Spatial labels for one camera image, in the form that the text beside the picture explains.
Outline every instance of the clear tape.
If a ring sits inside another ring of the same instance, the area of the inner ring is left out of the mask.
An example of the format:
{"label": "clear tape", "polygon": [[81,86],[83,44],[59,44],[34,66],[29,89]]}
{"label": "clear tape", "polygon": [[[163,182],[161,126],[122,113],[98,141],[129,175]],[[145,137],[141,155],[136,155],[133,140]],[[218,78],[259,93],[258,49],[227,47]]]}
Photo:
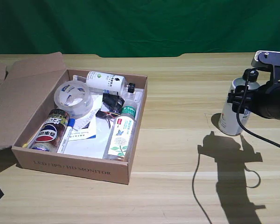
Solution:
{"label": "clear tape", "polygon": [[54,101],[58,108],[74,119],[86,115],[92,108],[89,87],[81,81],[68,81],[60,85],[55,91]]}

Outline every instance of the spray can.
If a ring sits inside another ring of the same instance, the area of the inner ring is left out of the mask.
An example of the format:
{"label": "spray can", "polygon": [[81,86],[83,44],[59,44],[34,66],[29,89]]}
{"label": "spray can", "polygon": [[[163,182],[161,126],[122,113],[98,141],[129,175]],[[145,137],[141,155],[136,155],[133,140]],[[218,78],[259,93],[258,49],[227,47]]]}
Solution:
{"label": "spray can", "polygon": [[[248,72],[248,89],[254,90],[259,88],[260,85],[257,83],[258,72],[255,70],[246,69],[242,77],[236,78],[232,81],[228,92],[235,90],[238,85],[245,85]],[[250,113],[251,112],[249,110],[245,109],[244,114],[239,114],[239,119],[244,126],[249,119]],[[219,129],[221,132],[231,136],[239,135],[243,131],[243,129],[238,124],[236,113],[232,111],[232,104],[228,103],[227,99],[219,119]]]}
{"label": "spray can", "polygon": [[52,110],[39,131],[32,149],[57,152],[58,146],[65,133],[70,116],[60,109]]}
{"label": "spray can", "polygon": [[121,114],[115,119],[103,159],[127,161],[131,150],[131,136],[135,127],[137,103],[126,100]]}
{"label": "spray can", "polygon": [[121,97],[124,92],[128,91],[131,85],[135,87],[135,84],[128,83],[123,76],[98,71],[90,71],[88,73],[86,85],[90,87],[91,91],[119,95]]}

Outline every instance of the wooden table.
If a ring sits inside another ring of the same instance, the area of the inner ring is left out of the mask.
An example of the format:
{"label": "wooden table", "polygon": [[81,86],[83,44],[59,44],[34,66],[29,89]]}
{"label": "wooden table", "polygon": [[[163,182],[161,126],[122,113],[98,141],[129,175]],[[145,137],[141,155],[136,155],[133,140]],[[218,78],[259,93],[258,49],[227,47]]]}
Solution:
{"label": "wooden table", "polygon": [[[3,150],[0,224],[207,224],[198,202],[214,224],[280,224],[280,149],[247,133],[243,139],[228,137],[216,128],[231,81],[250,67],[253,56],[64,55],[69,68],[148,76],[130,184],[21,169]],[[11,65],[27,57],[0,55],[0,62]],[[261,73],[259,82],[268,78]],[[253,114],[247,127],[280,143],[280,121]],[[257,173],[245,171],[245,165]]]}

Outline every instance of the aerosol can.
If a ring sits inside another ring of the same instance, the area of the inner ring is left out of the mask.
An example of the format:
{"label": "aerosol can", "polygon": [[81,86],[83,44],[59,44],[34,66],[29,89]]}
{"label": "aerosol can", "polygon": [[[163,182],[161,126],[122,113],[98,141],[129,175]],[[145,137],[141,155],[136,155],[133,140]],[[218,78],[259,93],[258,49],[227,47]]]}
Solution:
{"label": "aerosol can", "polygon": [[[228,92],[235,90],[238,85],[245,85],[248,72],[248,89],[254,90],[260,87],[260,85],[257,83],[258,72],[255,70],[246,69],[242,77],[236,78],[232,81]],[[249,119],[250,113],[251,112],[249,110],[245,109],[244,114],[239,114],[239,119],[244,126]],[[227,99],[220,116],[219,129],[221,132],[231,136],[239,135],[243,131],[243,129],[238,124],[236,113],[232,111],[232,104],[228,103]]]}

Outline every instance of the green curtain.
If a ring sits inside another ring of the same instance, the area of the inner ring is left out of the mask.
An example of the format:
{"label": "green curtain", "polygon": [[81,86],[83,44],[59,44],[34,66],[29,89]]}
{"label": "green curtain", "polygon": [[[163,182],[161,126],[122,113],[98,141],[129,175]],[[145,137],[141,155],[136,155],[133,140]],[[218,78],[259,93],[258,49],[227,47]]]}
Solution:
{"label": "green curtain", "polygon": [[280,51],[280,0],[0,0],[0,54]]}

